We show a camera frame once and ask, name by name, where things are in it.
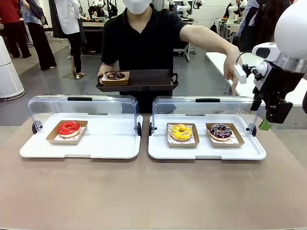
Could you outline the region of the person's right hand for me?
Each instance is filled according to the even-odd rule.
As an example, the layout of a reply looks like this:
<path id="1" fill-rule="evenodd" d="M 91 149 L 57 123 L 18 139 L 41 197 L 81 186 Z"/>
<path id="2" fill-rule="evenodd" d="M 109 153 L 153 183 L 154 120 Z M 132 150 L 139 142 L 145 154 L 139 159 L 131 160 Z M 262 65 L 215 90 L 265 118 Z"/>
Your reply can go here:
<path id="1" fill-rule="evenodd" d="M 104 75 L 105 75 L 105 73 L 106 73 L 107 71 L 108 71 L 107 69 L 102 69 L 102 70 L 99 70 L 99 72 L 98 72 L 97 81 L 98 81 L 98 83 L 100 83 L 101 85 L 103 84 L 103 77 L 104 77 Z"/>

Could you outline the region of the person's left hand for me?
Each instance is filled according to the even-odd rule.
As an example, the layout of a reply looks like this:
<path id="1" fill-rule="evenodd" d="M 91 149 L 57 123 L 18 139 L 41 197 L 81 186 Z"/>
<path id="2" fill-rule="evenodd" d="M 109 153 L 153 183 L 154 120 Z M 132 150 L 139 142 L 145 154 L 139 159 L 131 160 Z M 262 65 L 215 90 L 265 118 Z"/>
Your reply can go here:
<path id="1" fill-rule="evenodd" d="M 236 87 L 238 84 L 238 79 L 235 76 L 235 64 L 238 55 L 231 56 L 230 54 L 226 55 L 224 61 L 224 78 L 226 80 L 232 81 L 232 95 L 236 96 Z"/>

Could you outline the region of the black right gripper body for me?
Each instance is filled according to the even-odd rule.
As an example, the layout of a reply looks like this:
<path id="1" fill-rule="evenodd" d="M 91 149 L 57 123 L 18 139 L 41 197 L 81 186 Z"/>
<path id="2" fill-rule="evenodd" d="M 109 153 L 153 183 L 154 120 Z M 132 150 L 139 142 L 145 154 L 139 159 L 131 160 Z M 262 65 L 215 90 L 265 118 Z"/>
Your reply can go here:
<path id="1" fill-rule="evenodd" d="M 253 68 L 254 100 L 275 105 L 280 100 L 302 105 L 305 94 L 303 72 L 291 72 L 268 61 Z"/>

